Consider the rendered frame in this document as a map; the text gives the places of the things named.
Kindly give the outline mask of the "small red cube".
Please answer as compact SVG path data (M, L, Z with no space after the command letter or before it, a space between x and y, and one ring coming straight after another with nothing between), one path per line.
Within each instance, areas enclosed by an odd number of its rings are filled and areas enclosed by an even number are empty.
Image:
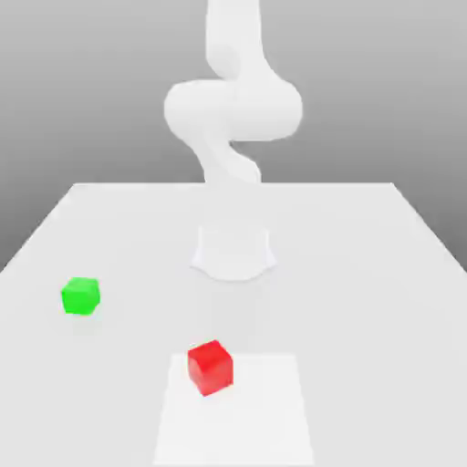
M234 361L218 340L201 344L187 352L190 380L207 397L234 383Z

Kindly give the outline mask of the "small green cube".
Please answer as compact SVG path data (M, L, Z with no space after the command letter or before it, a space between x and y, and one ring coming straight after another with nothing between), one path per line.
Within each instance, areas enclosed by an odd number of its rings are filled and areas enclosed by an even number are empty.
M61 298L67 314L90 316L100 303L99 281L91 277L72 277L62 288Z

